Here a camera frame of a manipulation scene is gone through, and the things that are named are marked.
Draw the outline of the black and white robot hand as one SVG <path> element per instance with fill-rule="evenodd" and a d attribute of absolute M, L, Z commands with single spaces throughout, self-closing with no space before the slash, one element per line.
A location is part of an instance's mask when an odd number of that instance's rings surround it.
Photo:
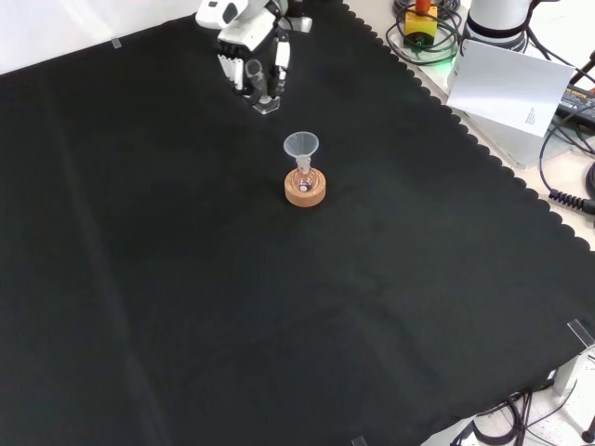
<path fill-rule="evenodd" d="M 218 31 L 218 62 L 233 91 L 257 112 L 279 109 L 292 32 L 309 33 L 302 1 L 203 1 L 194 19 Z"/>

